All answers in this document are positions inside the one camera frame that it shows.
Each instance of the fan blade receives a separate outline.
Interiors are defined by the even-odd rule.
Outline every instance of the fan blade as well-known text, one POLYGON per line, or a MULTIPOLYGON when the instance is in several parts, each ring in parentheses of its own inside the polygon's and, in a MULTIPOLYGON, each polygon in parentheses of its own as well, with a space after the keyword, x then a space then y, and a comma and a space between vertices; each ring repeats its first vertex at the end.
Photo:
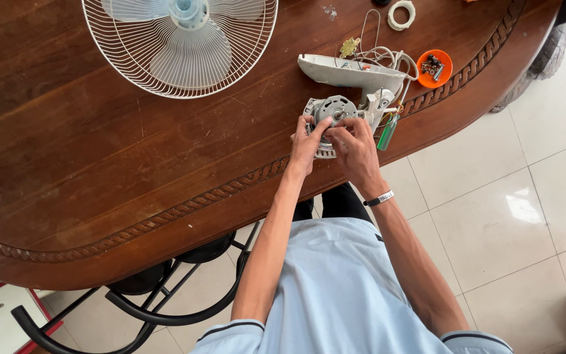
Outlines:
POLYGON ((102 0, 108 16, 122 22, 154 20, 169 15, 167 0, 102 0))
POLYGON ((209 88, 224 80, 232 60, 228 39, 209 18, 197 31, 176 28, 150 61, 150 74, 182 89, 209 88))
POLYGON ((209 0, 209 11, 240 21, 255 21, 261 17, 264 0, 209 0))

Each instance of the white drawer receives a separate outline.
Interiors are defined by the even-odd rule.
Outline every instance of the white drawer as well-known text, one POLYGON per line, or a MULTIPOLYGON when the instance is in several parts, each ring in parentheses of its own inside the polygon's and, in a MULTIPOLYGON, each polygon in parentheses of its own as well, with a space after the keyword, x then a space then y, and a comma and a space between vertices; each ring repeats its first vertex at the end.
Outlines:
POLYGON ((4 304, 0 309, 0 354, 13 354, 29 341, 29 337, 10 311, 23 305, 39 327, 47 323, 47 318, 26 288, 9 284, 0 287, 0 304, 4 304))

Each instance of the screw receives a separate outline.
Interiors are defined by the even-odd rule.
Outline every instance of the screw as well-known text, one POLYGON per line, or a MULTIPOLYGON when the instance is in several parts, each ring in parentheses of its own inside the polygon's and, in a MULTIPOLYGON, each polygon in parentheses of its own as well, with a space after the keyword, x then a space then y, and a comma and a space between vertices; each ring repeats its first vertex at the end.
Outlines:
POLYGON ((440 73, 442 72, 443 68, 444 68, 444 64, 440 64, 440 69, 438 69, 438 71, 436 71, 436 75, 434 75, 434 81, 438 81, 438 78, 440 77, 440 73))

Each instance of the plastic ring nut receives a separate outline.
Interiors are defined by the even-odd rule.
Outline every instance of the plastic ring nut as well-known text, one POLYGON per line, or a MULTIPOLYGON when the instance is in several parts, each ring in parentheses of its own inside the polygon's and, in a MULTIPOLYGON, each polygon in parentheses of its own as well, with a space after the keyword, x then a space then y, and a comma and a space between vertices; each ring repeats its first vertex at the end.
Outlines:
POLYGON ((412 22, 414 22, 415 16, 416 10, 414 9, 412 2, 408 0, 400 0, 392 5, 390 11, 388 12, 388 25, 390 25, 390 27, 392 27, 392 29, 394 30, 403 31, 404 29, 409 28, 412 22), (397 8, 405 8, 407 12, 409 12, 409 20, 407 20, 407 22, 400 24, 394 20, 394 10, 396 10, 397 8))

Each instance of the person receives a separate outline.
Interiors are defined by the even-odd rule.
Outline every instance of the person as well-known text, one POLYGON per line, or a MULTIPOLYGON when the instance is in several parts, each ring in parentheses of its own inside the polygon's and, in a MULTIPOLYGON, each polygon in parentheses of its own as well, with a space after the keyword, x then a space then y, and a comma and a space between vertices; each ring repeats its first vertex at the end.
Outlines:
POLYGON ((390 191, 368 122, 330 128, 298 119, 281 179, 233 303, 231 322, 200 337, 194 354, 512 353, 500 338, 470 331, 452 291, 390 191), (298 201, 321 136, 370 204, 379 231, 350 184, 323 193, 323 217, 298 201))

